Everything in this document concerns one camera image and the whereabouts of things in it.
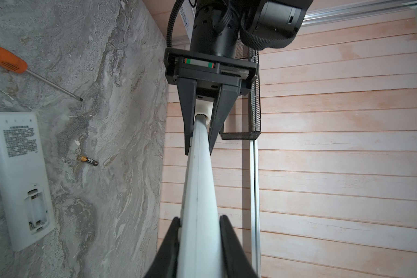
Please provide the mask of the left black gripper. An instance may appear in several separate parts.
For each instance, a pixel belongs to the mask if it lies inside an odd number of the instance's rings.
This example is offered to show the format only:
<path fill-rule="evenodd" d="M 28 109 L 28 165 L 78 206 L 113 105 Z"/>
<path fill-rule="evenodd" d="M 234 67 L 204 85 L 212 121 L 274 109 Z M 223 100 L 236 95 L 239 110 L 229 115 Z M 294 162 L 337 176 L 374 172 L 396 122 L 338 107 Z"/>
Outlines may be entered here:
<path fill-rule="evenodd" d="M 164 52 L 166 79 L 177 85 L 184 123 L 185 155 L 189 154 L 196 105 L 196 88 L 204 97 L 215 98 L 208 130 L 212 153 L 217 136 L 239 95 L 245 96 L 258 78 L 259 65 L 250 61 L 167 47 Z"/>

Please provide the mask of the white remote control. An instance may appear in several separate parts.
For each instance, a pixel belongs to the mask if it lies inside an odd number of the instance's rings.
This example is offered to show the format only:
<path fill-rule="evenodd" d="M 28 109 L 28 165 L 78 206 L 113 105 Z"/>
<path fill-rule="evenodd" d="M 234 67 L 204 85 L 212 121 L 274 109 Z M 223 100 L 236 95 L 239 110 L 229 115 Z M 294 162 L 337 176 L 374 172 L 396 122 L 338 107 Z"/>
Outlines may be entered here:
<path fill-rule="evenodd" d="M 13 251 L 54 230 L 55 219 L 37 116 L 0 112 L 0 194 Z"/>
<path fill-rule="evenodd" d="M 207 124 L 213 103 L 197 100 L 181 208 L 179 278 L 223 278 L 224 259 Z"/>

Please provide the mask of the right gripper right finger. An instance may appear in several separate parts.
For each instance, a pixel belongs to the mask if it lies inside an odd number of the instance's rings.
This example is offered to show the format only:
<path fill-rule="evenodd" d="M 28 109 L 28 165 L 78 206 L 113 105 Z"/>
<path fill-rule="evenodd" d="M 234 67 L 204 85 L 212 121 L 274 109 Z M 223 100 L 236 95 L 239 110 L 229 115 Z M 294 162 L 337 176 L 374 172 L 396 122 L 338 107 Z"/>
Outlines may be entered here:
<path fill-rule="evenodd" d="M 227 278 L 258 278 L 227 215 L 220 217 L 220 232 Z"/>

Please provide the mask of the orange handled screwdriver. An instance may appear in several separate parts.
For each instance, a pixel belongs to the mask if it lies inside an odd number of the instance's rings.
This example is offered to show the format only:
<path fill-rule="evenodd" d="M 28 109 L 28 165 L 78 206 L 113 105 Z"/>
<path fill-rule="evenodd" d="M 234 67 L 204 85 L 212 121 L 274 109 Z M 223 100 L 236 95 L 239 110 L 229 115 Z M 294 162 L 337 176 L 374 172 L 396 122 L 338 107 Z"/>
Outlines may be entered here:
<path fill-rule="evenodd" d="M 83 101 L 83 98 L 71 93 L 70 91 L 29 70 L 28 64 L 23 59 L 13 54 L 12 52 L 4 49 L 3 47 L 0 47 L 0 67 L 17 74 L 28 73 L 33 77 L 39 79 L 40 81 L 49 84 L 51 87 L 60 90 L 66 95 L 75 98 L 79 102 Z"/>

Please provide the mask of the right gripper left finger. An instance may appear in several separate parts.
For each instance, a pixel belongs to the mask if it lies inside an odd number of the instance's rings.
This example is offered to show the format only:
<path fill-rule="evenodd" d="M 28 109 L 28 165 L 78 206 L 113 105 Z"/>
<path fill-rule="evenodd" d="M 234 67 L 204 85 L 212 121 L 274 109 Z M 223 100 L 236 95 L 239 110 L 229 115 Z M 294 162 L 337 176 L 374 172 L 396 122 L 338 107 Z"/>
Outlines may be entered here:
<path fill-rule="evenodd" d="M 177 275 L 177 262 L 179 253 L 180 219 L 175 217 L 164 237 L 164 240 L 156 254 L 152 265 L 145 278 L 175 278 Z"/>

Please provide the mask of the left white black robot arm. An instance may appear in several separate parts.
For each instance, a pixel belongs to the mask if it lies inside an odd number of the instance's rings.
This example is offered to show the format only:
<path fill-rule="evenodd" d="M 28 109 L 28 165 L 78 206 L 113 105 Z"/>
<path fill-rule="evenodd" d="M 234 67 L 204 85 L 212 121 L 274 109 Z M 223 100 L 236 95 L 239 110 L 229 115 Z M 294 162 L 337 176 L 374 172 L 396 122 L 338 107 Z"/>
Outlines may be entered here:
<path fill-rule="evenodd" d="M 164 52 L 166 79 L 177 87 L 184 123 L 185 149 L 191 137 L 198 99 L 209 101 L 212 117 L 208 147 L 218 134 L 237 98 L 248 94 L 259 75 L 256 62 L 235 57 L 238 41 L 254 51 L 282 49 L 295 39 L 310 1 L 198 1 L 190 49 L 171 46 L 177 1 L 170 14 Z"/>

